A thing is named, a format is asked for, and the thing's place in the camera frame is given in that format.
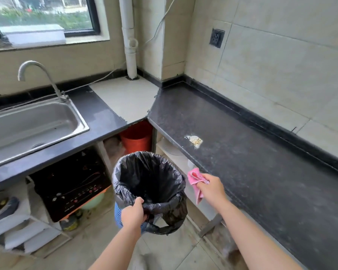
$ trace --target window sill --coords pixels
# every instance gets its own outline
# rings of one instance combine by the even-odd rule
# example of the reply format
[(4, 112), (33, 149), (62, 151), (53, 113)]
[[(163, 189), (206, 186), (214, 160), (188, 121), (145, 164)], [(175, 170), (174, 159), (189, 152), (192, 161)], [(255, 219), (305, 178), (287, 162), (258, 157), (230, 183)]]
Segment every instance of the window sill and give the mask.
[(65, 46), (65, 45), (76, 45), (76, 44), (84, 44), (84, 43), (103, 42), (103, 41), (109, 41), (109, 40), (110, 40), (109, 36), (103, 36), (103, 35), (68, 37), (68, 38), (66, 38), (65, 44), (38, 45), (38, 46), (30, 46), (30, 47), (5, 47), (5, 48), (0, 48), (0, 52), (40, 49), (40, 48), (47, 48), (47, 47), (58, 47), (58, 46)]

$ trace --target cleaning rag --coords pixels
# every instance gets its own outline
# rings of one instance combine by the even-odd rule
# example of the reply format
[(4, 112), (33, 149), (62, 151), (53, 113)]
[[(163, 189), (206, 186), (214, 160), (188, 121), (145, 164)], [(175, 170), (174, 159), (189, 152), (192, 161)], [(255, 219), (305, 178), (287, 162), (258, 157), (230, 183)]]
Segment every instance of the cleaning rag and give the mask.
[(198, 184), (198, 182), (209, 184), (209, 181), (205, 179), (204, 176), (200, 173), (199, 168), (194, 168), (190, 172), (188, 172), (188, 181), (194, 189), (196, 204), (199, 204), (200, 201), (204, 198), (204, 195), (196, 185)]

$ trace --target orange bucket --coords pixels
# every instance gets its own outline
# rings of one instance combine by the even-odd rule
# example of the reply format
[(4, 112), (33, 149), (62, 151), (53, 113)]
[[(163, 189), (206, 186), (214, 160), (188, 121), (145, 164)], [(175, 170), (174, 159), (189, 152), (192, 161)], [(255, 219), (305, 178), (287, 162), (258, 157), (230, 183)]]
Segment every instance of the orange bucket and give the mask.
[(142, 150), (150, 152), (152, 133), (153, 126), (151, 126), (147, 120), (144, 120), (130, 126), (119, 135), (126, 151), (129, 154)]

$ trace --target sink drain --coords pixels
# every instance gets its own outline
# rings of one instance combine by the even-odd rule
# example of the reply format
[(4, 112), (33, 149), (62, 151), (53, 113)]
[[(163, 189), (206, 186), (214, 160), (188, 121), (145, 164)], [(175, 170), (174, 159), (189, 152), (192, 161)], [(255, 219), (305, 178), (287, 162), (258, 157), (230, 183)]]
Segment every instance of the sink drain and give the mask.
[(36, 145), (33, 145), (31, 148), (34, 149), (34, 148), (37, 148), (37, 147), (40, 147), (42, 145), (44, 145), (45, 143), (38, 143)]

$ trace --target white pipe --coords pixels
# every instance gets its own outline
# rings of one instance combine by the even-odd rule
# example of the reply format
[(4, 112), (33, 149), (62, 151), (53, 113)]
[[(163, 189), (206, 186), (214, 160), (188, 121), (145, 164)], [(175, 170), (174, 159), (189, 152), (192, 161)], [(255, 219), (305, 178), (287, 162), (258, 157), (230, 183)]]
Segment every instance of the white pipe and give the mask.
[(137, 76), (137, 60), (136, 52), (138, 41), (135, 39), (134, 32), (134, 15), (133, 15), (133, 1), (132, 0), (119, 0), (121, 24), (124, 37), (126, 68), (128, 76), (131, 79)]

